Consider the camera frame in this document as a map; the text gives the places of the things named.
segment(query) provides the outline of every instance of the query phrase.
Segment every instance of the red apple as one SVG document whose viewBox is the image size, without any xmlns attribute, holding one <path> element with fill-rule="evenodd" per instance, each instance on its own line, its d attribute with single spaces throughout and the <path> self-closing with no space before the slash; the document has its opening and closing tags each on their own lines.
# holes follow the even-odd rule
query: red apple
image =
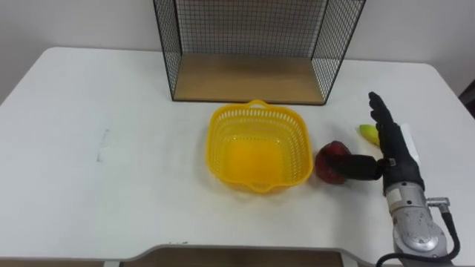
<svg viewBox="0 0 475 267">
<path fill-rule="evenodd" d="M 343 145 L 342 142 L 333 141 L 328 145 L 325 145 L 315 157 L 315 172 L 320 179 L 330 184 L 340 185 L 345 182 L 345 178 L 334 172 L 330 166 L 328 166 L 325 160 L 325 155 L 348 155 L 351 154 L 350 150 Z"/>
</svg>

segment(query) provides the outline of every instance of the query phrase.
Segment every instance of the banana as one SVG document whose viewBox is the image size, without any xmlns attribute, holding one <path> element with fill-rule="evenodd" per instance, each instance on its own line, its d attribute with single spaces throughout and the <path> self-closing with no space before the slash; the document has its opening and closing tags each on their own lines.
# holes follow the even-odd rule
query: banana
<svg viewBox="0 0 475 267">
<path fill-rule="evenodd" d="M 368 141 L 379 146 L 378 129 L 373 125 L 359 125 L 360 134 Z"/>
</svg>

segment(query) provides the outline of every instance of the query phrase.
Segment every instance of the wooden shelf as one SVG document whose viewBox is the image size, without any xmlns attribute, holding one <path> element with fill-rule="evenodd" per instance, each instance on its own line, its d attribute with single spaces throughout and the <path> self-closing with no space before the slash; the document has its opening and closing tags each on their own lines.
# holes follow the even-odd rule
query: wooden shelf
<svg viewBox="0 0 475 267">
<path fill-rule="evenodd" d="M 307 58 L 208 54 L 183 55 L 174 99 L 324 104 Z"/>
</svg>

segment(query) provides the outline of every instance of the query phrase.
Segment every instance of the yellow plastic basket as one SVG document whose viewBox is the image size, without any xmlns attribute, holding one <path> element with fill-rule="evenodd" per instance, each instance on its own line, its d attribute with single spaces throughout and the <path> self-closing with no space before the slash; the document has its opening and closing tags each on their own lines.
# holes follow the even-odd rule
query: yellow plastic basket
<svg viewBox="0 0 475 267">
<path fill-rule="evenodd" d="M 260 100 L 214 112 L 206 162 L 218 179 L 258 193 L 297 185 L 313 167 L 303 119 L 288 108 Z"/>
</svg>

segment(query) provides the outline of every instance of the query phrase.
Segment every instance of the cable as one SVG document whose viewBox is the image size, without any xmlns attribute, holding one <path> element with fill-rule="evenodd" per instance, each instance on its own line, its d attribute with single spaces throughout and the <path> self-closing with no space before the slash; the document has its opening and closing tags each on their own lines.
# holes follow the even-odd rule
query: cable
<svg viewBox="0 0 475 267">
<path fill-rule="evenodd" d="M 451 235 L 453 240 L 453 249 L 449 254 L 442 257 L 431 258 L 406 253 L 389 253 L 379 258 L 376 267 L 382 267 L 385 261 L 391 259 L 418 260 L 426 263 L 448 263 L 453 260 L 460 252 L 459 236 L 457 235 L 455 224 L 453 223 L 452 214 L 450 212 L 442 212 L 442 219 L 444 220 L 448 233 Z"/>
</svg>

